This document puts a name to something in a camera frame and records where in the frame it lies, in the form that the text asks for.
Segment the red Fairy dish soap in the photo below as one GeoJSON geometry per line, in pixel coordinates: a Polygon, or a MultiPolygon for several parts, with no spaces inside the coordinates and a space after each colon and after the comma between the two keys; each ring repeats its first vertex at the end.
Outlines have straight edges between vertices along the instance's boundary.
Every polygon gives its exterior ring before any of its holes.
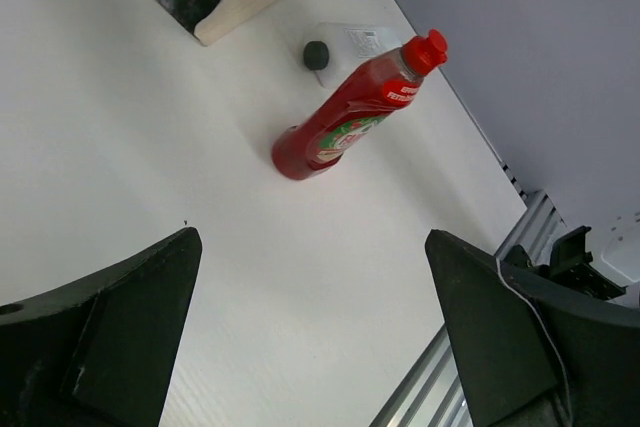
{"type": "Polygon", "coordinates": [[[425,78],[447,61],[447,50],[445,37],[432,29],[362,63],[309,118],[275,141],[275,168],[301,181],[336,165],[358,140],[413,102],[425,78]]]}

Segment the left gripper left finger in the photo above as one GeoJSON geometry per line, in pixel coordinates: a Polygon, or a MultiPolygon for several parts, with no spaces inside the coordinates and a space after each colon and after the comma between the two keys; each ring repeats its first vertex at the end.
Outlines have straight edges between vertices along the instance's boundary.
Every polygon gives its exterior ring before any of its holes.
{"type": "Polygon", "coordinates": [[[156,426],[202,242],[185,227],[138,254],[1,308],[4,426],[156,426]]]}

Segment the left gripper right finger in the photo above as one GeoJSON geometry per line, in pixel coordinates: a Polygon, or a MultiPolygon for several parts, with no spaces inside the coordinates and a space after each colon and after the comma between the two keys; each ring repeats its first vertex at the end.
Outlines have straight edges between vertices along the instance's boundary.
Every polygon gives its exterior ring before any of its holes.
{"type": "Polygon", "coordinates": [[[429,261],[477,426],[635,426],[639,313],[590,267],[586,233],[528,268],[432,231],[429,261]]]}

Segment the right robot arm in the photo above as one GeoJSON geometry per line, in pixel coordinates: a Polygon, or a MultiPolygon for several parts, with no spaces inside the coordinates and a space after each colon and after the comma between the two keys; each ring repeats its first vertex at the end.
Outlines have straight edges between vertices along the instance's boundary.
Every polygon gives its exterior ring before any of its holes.
{"type": "MultiPolygon", "coordinates": [[[[496,256],[504,259],[516,245],[531,261],[551,260],[553,244],[569,233],[569,227],[557,210],[548,214],[527,212],[507,235],[496,256]]],[[[594,255],[591,266],[625,292],[611,300],[623,307],[639,308],[639,214],[617,217],[610,225],[588,234],[585,246],[594,255]]]]}

